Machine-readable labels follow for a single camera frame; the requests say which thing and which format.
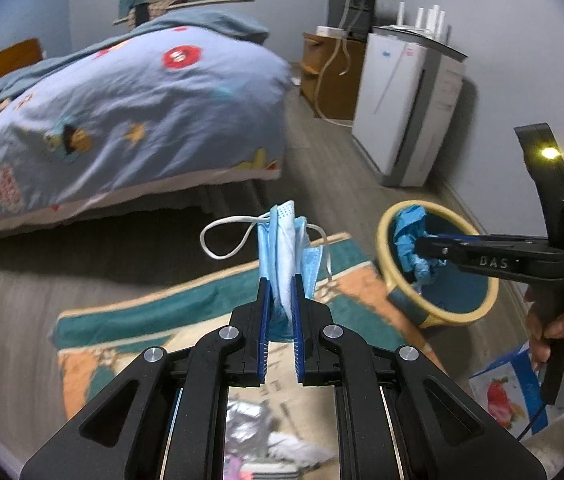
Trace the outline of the teal and cream floor rug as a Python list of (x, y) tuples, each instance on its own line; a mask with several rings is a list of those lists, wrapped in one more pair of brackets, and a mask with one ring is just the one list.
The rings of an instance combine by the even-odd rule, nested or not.
[[(374, 264), (349, 234), (330, 236), (329, 252), (334, 275), (319, 279), (315, 296), (329, 306), (336, 323), (372, 346), (393, 350), (411, 344), (431, 361), (437, 359), (423, 334), (390, 304)], [(255, 299), (258, 278), (257, 263), (244, 263), (136, 300), (63, 312), (52, 341), (66, 416), (73, 417), (142, 350), (192, 347), (227, 324), (235, 307)], [(263, 386), (230, 394), (268, 404), (280, 434), (336, 451), (332, 389), (297, 384), (291, 344), (269, 345)]]

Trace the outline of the purple snack wrapper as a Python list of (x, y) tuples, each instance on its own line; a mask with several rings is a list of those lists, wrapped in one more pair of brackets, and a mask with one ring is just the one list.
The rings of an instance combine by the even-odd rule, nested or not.
[(224, 456), (223, 478), (224, 480), (254, 480), (255, 475), (262, 465), (257, 460), (244, 460), (232, 454)]

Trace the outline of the blue cartoon quilt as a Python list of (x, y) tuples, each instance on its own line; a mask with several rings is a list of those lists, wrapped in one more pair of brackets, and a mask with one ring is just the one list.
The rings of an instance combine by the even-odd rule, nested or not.
[(0, 78), (0, 234), (201, 185), (275, 180), (288, 62), (211, 9), (154, 21)]

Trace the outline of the black television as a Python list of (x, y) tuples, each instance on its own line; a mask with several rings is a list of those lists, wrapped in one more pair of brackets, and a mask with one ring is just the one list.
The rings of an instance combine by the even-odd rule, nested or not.
[(376, 0), (329, 0), (326, 25), (347, 32), (349, 39), (365, 41), (375, 25)]

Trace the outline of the white router with antennas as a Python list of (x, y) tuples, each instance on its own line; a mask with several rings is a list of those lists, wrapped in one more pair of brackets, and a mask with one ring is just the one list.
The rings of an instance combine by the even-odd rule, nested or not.
[(446, 11), (437, 4), (428, 9), (418, 8), (414, 23), (408, 24), (405, 21), (405, 3), (403, 1), (399, 3), (395, 24), (397, 29), (440, 41), (442, 32), (444, 32), (444, 24), (446, 24)]

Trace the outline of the blue and white bag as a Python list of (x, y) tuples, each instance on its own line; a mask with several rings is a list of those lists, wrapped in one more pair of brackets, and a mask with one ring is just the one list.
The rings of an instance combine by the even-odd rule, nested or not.
[(528, 344), (508, 352), (468, 378), (472, 398), (512, 436), (530, 438), (562, 411), (543, 405), (539, 374), (532, 368)]

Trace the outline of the silver foil wrapper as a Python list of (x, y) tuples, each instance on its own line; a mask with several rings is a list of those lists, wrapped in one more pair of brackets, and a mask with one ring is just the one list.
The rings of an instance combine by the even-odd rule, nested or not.
[(305, 472), (335, 460), (328, 448), (276, 431), (267, 402), (231, 398), (225, 414), (224, 456), (261, 462), (255, 479), (301, 479)]

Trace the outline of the light blue face mask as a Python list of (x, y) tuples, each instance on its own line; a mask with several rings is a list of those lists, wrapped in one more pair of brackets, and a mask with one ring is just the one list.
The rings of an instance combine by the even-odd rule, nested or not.
[[(209, 231), (236, 223), (246, 224), (247, 229), (239, 244), (230, 252), (220, 255), (208, 247), (206, 236)], [(295, 202), (288, 200), (259, 216), (242, 214), (211, 222), (201, 230), (199, 244), (208, 257), (227, 260), (242, 250), (253, 231), (257, 232), (259, 275), (268, 280), (272, 290), (268, 337), (272, 341), (288, 342), (294, 338), (291, 310), (294, 278), (301, 277), (303, 294), (311, 299), (319, 275), (324, 273), (327, 278), (333, 277), (329, 240), (321, 226), (296, 214)]]

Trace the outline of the teal bin with yellow rim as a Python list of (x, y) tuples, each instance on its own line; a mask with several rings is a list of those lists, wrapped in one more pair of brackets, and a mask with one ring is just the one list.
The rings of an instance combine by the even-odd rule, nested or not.
[(393, 243), (399, 214), (411, 206), (426, 211), (429, 234), (476, 235), (478, 231), (463, 217), (439, 204), (426, 200), (404, 200), (382, 215), (376, 232), (379, 272), (385, 282), (388, 299), (414, 325), (464, 326), (484, 318), (498, 298), (498, 280), (458, 270), (449, 262), (434, 271), (434, 281), (419, 285), (412, 273), (404, 271)]

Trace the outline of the white air purifier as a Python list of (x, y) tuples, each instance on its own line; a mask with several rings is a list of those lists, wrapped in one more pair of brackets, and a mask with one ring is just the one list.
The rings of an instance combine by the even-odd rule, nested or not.
[(467, 55), (397, 26), (367, 37), (352, 136), (386, 188), (421, 188), (450, 127)]

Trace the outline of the blue paper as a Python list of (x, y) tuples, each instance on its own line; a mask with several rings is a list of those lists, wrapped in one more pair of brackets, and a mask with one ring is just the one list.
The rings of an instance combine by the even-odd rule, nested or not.
[(404, 275), (419, 294), (423, 287), (431, 285), (437, 278), (438, 269), (446, 265), (446, 260), (421, 257), (415, 250), (415, 243), (421, 237), (427, 237), (427, 211), (421, 205), (401, 209), (395, 218), (393, 245)]

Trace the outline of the wooden side cabinet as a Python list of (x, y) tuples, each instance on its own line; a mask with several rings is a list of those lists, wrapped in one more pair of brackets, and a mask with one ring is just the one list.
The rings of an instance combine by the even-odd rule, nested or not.
[(300, 93), (314, 115), (349, 122), (355, 107), (367, 45), (358, 40), (338, 41), (303, 33)]

